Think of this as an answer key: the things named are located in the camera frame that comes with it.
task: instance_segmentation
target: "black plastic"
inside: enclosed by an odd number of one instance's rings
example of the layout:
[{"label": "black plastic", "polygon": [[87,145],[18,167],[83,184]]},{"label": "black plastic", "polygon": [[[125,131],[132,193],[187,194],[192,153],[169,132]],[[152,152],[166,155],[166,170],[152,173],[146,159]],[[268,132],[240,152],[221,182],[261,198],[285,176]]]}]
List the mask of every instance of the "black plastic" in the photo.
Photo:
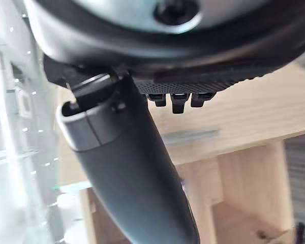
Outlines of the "black plastic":
[{"label": "black plastic", "polygon": [[211,100],[216,93],[195,93],[191,96],[191,107],[201,108],[205,101]]},{"label": "black plastic", "polygon": [[[116,113],[119,123],[126,125],[119,137],[91,150],[76,151],[94,191],[132,243],[199,244],[179,176],[144,98],[130,77],[117,85],[115,95],[115,101],[124,104]],[[104,116],[106,108],[99,111],[102,114],[96,116],[107,121],[90,121],[98,138],[100,131],[110,130],[104,125],[112,118]]]},{"label": "black plastic", "polygon": [[166,106],[166,95],[165,94],[148,94],[149,100],[155,102],[156,107]]},{"label": "black plastic", "polygon": [[184,113],[184,105],[185,102],[189,99],[189,97],[190,94],[171,94],[173,113]]}]

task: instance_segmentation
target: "wooden panel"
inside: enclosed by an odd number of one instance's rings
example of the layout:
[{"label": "wooden panel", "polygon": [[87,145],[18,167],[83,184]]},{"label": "wooden panel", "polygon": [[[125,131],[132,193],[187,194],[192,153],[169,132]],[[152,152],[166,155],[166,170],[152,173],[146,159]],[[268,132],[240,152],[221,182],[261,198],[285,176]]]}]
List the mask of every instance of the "wooden panel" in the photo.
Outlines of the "wooden panel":
[{"label": "wooden panel", "polygon": [[295,238],[295,234],[295,229],[291,229],[278,238],[270,241],[269,244],[292,244]]},{"label": "wooden panel", "polygon": [[92,203],[90,200],[90,194],[88,192],[89,189],[79,191],[82,214],[87,230],[88,244],[105,244],[105,239],[103,238],[103,235],[99,233],[100,229],[96,229],[96,224],[94,223],[94,219],[92,217]]},{"label": "wooden panel", "polygon": [[293,226],[282,142],[218,156],[224,201],[281,231]]},{"label": "wooden panel", "polygon": [[216,244],[211,206],[223,200],[216,159],[178,165],[185,191],[200,233],[201,244]]},{"label": "wooden panel", "polygon": [[265,244],[281,235],[278,229],[227,203],[215,205],[212,212],[218,244]]},{"label": "wooden panel", "polygon": [[[59,104],[72,98],[69,91],[60,89]],[[175,165],[305,134],[305,70],[297,65],[240,82],[219,92],[203,108],[191,108],[187,102],[184,114],[172,114],[170,100],[167,102],[162,108],[149,103],[161,134],[219,130],[205,139],[168,146]],[[90,186],[64,138],[59,138],[59,183],[75,189],[78,183]]]}]

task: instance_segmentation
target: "wood grain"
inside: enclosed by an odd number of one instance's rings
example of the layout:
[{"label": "wood grain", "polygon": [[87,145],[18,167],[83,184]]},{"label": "wood grain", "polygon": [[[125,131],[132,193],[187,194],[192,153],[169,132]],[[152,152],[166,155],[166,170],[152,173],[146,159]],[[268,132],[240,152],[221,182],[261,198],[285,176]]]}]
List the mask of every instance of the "wood grain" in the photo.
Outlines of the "wood grain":
[{"label": "wood grain", "polygon": [[218,156],[224,201],[287,231],[293,226],[282,142]]},{"label": "wood grain", "polygon": [[178,165],[176,169],[184,180],[185,192],[197,223],[201,244],[216,244],[211,206],[223,201],[217,160]]},{"label": "wood grain", "polygon": [[215,205],[212,211],[218,244],[265,244],[282,235],[278,229],[225,202]]}]

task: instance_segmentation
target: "black handle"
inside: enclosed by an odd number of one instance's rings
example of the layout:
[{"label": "black handle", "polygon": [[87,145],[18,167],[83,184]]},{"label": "black handle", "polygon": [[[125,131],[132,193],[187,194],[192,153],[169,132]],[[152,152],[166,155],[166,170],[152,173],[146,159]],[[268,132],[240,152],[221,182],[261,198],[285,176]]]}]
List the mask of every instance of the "black handle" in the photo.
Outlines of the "black handle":
[{"label": "black handle", "polygon": [[60,123],[69,141],[92,129],[97,142],[90,149],[77,150],[86,137],[70,144],[127,238],[135,244],[199,244],[179,176],[132,79],[123,79],[108,101],[84,113],[89,126],[70,127],[64,118]]}]

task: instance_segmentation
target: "light wood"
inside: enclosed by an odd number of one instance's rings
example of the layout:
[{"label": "light wood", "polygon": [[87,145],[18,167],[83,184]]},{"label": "light wood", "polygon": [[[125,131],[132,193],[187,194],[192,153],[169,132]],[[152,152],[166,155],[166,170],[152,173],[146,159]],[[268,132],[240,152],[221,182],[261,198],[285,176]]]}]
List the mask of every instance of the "light wood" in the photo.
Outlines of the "light wood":
[{"label": "light wood", "polygon": [[278,238],[270,241],[269,244],[292,244],[295,239],[295,229],[291,229]]},{"label": "light wood", "polygon": [[[58,97],[58,104],[74,99],[64,88],[59,89]],[[263,78],[240,82],[219,92],[203,108],[191,108],[187,102],[184,114],[172,114],[171,103],[167,102],[167,107],[162,108],[149,102],[150,112],[162,135],[218,130],[205,139],[168,146],[175,165],[305,134],[305,70],[297,65],[289,65]],[[62,190],[90,187],[61,134],[59,140]]]},{"label": "light wood", "polygon": [[293,226],[282,142],[218,156],[224,201],[286,231]]},{"label": "light wood", "polygon": [[278,229],[225,202],[215,205],[212,211],[218,244],[265,244],[282,235]]},{"label": "light wood", "polygon": [[184,180],[185,192],[200,230],[201,244],[217,244],[211,206],[223,201],[216,159],[176,167]]}]

